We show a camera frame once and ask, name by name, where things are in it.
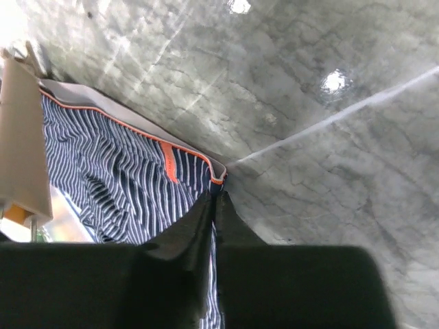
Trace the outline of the navy striped underwear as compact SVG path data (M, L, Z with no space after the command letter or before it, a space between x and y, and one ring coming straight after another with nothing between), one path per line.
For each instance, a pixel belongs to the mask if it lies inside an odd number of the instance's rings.
M214 208L226 167L92 88L48 79L39 85L50 184L96 244L147 243L211 194L209 291L197 328L223 328Z

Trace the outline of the beige clip hanger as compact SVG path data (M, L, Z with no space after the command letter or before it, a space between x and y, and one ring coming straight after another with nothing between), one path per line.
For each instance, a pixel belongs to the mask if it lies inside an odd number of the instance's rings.
M30 230L52 220L39 79L43 71L30 41L22 58L1 49L1 217Z

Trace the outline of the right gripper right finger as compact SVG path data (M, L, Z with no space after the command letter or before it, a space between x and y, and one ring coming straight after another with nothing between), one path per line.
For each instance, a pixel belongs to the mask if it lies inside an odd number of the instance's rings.
M227 328L395 328L373 257L355 246L270 245L216 200L217 288Z

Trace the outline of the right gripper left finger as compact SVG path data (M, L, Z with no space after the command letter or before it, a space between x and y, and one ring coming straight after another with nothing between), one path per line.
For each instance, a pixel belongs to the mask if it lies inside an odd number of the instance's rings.
M142 245L1 237L2 328L197 328L209 291L213 200Z

